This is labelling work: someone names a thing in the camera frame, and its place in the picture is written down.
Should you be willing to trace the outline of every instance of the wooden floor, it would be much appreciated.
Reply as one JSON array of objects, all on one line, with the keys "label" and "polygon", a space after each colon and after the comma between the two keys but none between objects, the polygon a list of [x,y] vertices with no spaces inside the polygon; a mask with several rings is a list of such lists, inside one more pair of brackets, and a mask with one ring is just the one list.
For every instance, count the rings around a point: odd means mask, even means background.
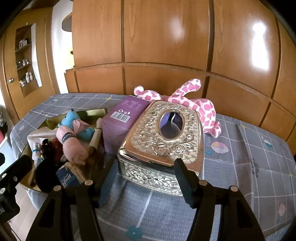
[{"label": "wooden floor", "polygon": [[32,205],[26,191],[26,187],[21,184],[16,186],[17,194],[15,199],[20,206],[20,213],[9,221],[13,231],[17,234],[21,241],[25,241],[31,225],[38,213],[37,209]]}]

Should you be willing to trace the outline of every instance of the pink giraffe plush toy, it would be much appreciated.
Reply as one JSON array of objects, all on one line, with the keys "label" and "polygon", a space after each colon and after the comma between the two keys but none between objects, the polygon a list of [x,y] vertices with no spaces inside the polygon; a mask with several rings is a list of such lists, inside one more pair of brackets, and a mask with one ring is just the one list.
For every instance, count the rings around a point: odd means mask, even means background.
[{"label": "pink giraffe plush toy", "polygon": [[182,104],[192,108],[198,113],[204,133],[209,133],[217,138],[221,134],[221,124],[216,120],[216,111],[213,103],[208,99],[187,99],[184,95],[189,92],[198,91],[201,87],[199,79],[191,79],[178,88],[171,96],[161,96],[152,90],[144,90],[142,86],[134,89],[134,94],[138,98],[152,102],[163,100],[171,103]]}]

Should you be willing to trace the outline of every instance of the wooden door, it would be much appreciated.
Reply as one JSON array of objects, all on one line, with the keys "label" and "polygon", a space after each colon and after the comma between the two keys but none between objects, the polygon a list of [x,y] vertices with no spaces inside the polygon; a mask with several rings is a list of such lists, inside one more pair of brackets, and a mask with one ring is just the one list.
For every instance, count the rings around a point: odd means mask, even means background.
[{"label": "wooden door", "polygon": [[[14,19],[6,31],[4,65],[7,87],[20,119],[51,95],[58,93],[52,70],[52,58],[50,59],[52,52],[51,15],[52,8],[24,10]],[[31,36],[33,25],[35,38]],[[27,45],[23,47],[19,46],[19,41],[22,39],[27,40]],[[37,60],[33,60],[32,52],[36,53],[34,56]],[[22,59],[28,60],[25,61],[26,65],[17,66],[17,63]],[[27,72],[32,73],[33,80],[25,83],[22,87],[20,81]]]}]

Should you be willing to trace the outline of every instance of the purple box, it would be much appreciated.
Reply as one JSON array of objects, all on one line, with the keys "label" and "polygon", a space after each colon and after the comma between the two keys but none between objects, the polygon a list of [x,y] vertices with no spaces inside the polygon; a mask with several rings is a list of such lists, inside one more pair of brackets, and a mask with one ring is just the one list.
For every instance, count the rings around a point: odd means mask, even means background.
[{"label": "purple box", "polygon": [[105,151],[117,155],[118,149],[133,124],[149,105],[149,102],[127,96],[102,119]]}]

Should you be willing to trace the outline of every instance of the pink plush toy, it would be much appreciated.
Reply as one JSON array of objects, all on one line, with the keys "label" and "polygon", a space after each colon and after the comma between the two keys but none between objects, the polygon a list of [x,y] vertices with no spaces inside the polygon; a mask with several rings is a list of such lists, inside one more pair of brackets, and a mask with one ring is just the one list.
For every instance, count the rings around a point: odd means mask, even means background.
[{"label": "pink plush toy", "polygon": [[84,160],[88,157],[88,152],[83,148],[74,132],[68,126],[61,125],[57,129],[57,138],[63,144],[65,157],[69,161],[85,165]]},{"label": "pink plush toy", "polygon": [[184,95],[189,92],[198,91],[201,87],[199,79],[191,79],[178,88],[171,96],[161,96],[152,90],[144,90],[142,86],[134,89],[134,94],[138,98],[152,102],[154,100],[163,100],[172,103],[182,104],[194,109],[200,118],[204,133],[209,133],[217,138],[221,134],[221,124],[216,120],[216,111],[213,103],[208,99],[189,100]]}]

